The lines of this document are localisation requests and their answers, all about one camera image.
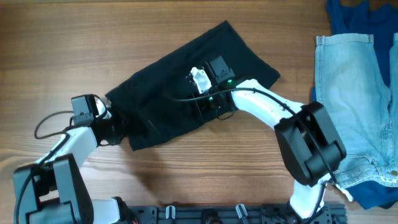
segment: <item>blue cloth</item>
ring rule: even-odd
[[[398,32],[398,10],[386,4],[377,11],[369,10],[369,2],[357,7],[344,7],[339,0],[329,0],[326,9],[330,15],[331,31],[335,34],[373,34],[374,50],[382,79],[390,85],[389,51],[392,37]]]
[[[390,194],[398,187],[398,34],[393,39],[389,61],[394,78],[387,87],[373,35],[317,37],[317,101],[328,110],[347,150],[335,175],[340,187],[365,209],[398,199],[398,194]],[[369,191],[385,194],[368,197]]]

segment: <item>table surface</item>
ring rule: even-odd
[[[104,95],[134,72],[228,20],[281,77],[275,93],[308,103],[315,36],[330,35],[324,1],[149,1],[0,6],[0,223],[10,223],[12,173],[42,157],[58,137],[35,140],[47,114],[70,110],[70,98]],[[41,133],[63,129],[51,119]],[[293,178],[273,130],[238,111],[172,141],[133,152],[127,141],[99,147],[81,169],[91,198],[130,205],[285,203]],[[398,206],[364,211],[344,202],[349,223],[396,223]]]

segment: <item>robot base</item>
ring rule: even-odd
[[[246,220],[238,217],[235,207],[168,207],[156,206],[129,207],[142,224],[202,224],[201,214],[206,209],[214,209],[218,212],[223,224],[290,224],[300,222],[288,217],[280,217],[285,214],[286,204],[265,204],[261,206],[246,207]],[[343,204],[325,204],[311,224],[347,224],[345,206]]]

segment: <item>navy blue fabric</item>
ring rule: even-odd
[[[398,199],[398,189],[396,187],[385,187],[372,180],[354,185],[346,190],[364,209],[375,206],[390,208]]]
[[[339,0],[328,0],[326,9],[330,15],[331,31],[336,34],[373,34],[374,50],[381,76],[390,85],[389,51],[394,33],[398,32],[398,10],[386,4],[376,11],[369,10],[369,2],[357,7],[345,7]]]

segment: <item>light blue jeans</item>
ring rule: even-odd
[[[398,187],[398,34],[391,85],[381,78],[373,35],[317,37],[315,88],[347,150],[336,171],[342,188],[368,180]]]

